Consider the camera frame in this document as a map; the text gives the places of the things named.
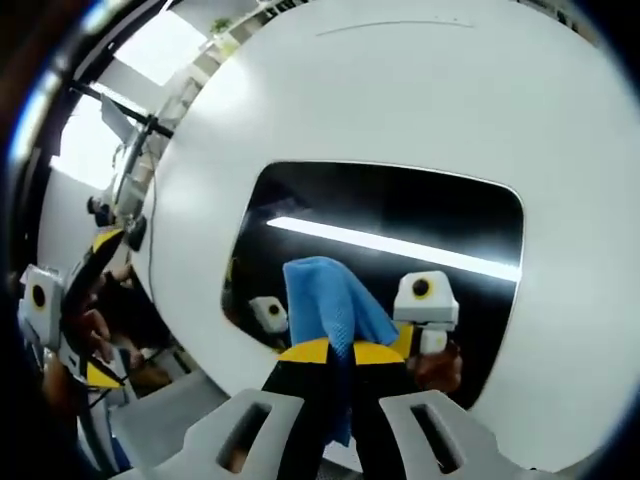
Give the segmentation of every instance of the blue cloth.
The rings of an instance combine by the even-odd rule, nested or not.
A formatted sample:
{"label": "blue cloth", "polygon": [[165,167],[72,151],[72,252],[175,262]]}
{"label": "blue cloth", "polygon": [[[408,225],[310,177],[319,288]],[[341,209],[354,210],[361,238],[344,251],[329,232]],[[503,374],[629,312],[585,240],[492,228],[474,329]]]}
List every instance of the blue cloth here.
{"label": "blue cloth", "polygon": [[283,271],[291,343],[328,337],[336,353],[341,377],[337,401],[342,414],[331,440],[347,445],[351,436],[347,368],[353,341],[363,339],[390,345],[398,331],[378,301],[342,263],[310,257],[285,263]]}

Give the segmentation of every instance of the white plastic part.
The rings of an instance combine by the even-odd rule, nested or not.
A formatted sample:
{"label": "white plastic part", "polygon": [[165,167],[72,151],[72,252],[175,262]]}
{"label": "white plastic part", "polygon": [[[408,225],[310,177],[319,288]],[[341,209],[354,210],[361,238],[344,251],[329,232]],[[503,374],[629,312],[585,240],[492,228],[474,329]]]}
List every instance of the white plastic part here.
{"label": "white plastic part", "polygon": [[276,297],[256,297],[249,305],[265,332],[283,333],[289,328],[287,311]]}
{"label": "white plastic part", "polygon": [[60,304],[63,293],[63,280],[53,272],[35,266],[28,270],[24,298],[20,302],[20,316],[38,337],[38,343],[53,351],[60,346]]}
{"label": "white plastic part", "polygon": [[460,306],[444,272],[415,272],[402,277],[393,303],[393,319],[453,331]]}
{"label": "white plastic part", "polygon": [[422,329],[420,333],[420,353],[430,355],[444,351],[447,346],[447,332]]}

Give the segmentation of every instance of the blue towel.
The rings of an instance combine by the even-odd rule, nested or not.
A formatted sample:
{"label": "blue towel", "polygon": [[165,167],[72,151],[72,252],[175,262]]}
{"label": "blue towel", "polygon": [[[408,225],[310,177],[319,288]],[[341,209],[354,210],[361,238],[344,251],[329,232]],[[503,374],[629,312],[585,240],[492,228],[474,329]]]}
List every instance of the blue towel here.
{"label": "blue towel", "polygon": [[330,440],[349,443],[347,364],[354,339],[390,345],[398,336],[391,318],[347,267],[326,257],[310,257],[283,266],[289,303],[291,343],[328,337],[338,359],[343,409]]}

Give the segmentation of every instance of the yellow panel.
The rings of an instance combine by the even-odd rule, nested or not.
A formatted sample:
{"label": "yellow panel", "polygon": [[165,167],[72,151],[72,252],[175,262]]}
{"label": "yellow panel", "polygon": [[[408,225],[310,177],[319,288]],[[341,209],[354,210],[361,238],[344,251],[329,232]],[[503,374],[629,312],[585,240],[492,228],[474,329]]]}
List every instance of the yellow panel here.
{"label": "yellow panel", "polygon": [[278,357],[280,362],[327,363],[329,339],[318,338],[310,342],[299,343]]}
{"label": "yellow panel", "polygon": [[112,239],[119,233],[122,233],[121,228],[114,228],[113,230],[108,230],[106,232],[101,232],[96,235],[96,238],[93,239],[93,253],[96,253],[98,249],[102,246],[104,242]]}
{"label": "yellow panel", "polygon": [[93,364],[87,363],[87,384],[90,387],[99,388],[120,388],[121,385],[107,377],[104,373],[98,370]]}
{"label": "yellow panel", "polygon": [[360,341],[353,345],[353,349],[356,354],[356,365],[404,363],[398,352],[384,345]]}
{"label": "yellow panel", "polygon": [[389,348],[398,352],[402,358],[407,359],[411,356],[414,327],[409,323],[396,324],[396,327],[398,327],[398,338],[389,345]]}

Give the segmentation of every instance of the mirror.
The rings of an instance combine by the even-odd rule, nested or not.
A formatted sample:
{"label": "mirror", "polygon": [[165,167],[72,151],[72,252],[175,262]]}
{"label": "mirror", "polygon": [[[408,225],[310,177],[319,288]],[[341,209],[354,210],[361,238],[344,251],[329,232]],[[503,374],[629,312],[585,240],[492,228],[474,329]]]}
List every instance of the mirror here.
{"label": "mirror", "polygon": [[258,178],[229,259],[223,311],[281,351],[291,345],[288,322],[304,321],[289,318],[287,262],[322,256],[342,263],[394,321],[411,320],[399,295],[403,278],[411,288],[425,275],[449,284],[459,312],[447,347],[413,351],[408,366],[419,385],[469,408],[509,321],[522,232],[522,205],[499,185],[380,165],[272,164]]}

